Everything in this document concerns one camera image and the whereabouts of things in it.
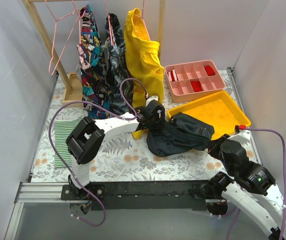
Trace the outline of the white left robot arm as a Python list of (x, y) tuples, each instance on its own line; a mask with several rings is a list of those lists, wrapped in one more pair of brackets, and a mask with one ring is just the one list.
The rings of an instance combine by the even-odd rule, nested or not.
[(96, 157), (105, 139), (141, 130), (159, 130), (165, 125), (165, 108), (157, 100), (147, 101), (146, 106), (135, 111), (107, 118), (92, 120), (84, 117), (66, 139), (71, 155), (73, 173), (68, 177), (69, 188), (78, 200), (89, 196), (90, 162)]

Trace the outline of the dark navy shorts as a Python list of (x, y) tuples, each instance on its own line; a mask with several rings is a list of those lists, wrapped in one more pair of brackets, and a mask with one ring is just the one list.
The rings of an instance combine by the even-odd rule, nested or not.
[(149, 130), (146, 143), (152, 154), (163, 158), (190, 150), (204, 151), (214, 133), (212, 125), (179, 112), (162, 129)]

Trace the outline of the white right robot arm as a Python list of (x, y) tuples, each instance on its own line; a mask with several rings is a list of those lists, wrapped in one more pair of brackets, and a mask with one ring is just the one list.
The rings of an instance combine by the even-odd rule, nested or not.
[(233, 135), (211, 141), (208, 154), (221, 161), (225, 172), (208, 181), (205, 195), (232, 202), (268, 239), (286, 240), (286, 189), (281, 192), (268, 169), (248, 158), (243, 145), (250, 141), (251, 131), (236, 125)]

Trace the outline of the pink wire hanger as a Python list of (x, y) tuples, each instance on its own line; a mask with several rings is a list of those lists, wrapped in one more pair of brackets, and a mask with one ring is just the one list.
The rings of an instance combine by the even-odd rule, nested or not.
[(59, 71), (59, 64), (62, 63), (62, 58), (65, 55), (66, 48), (70, 42), (71, 37), (75, 31), (79, 32), (79, 11), (75, 0), (67, 0), (71, 5), (70, 11), (64, 14), (57, 15), (58, 11), (55, 10), (55, 3), (64, 2), (64, 0), (45, 0), (45, 6), (49, 11), (53, 21), (53, 35), (50, 44), (50, 60), (48, 65), (48, 73), (53, 75)]

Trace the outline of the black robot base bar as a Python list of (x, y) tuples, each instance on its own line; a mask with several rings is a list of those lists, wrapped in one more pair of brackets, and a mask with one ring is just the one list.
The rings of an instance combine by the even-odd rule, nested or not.
[(220, 196), (204, 196), (206, 184), (206, 180), (91, 182), (86, 192), (69, 183), (63, 185), (60, 198), (90, 201), (93, 211), (101, 210), (102, 203), (107, 210), (190, 209), (225, 215), (228, 202)]

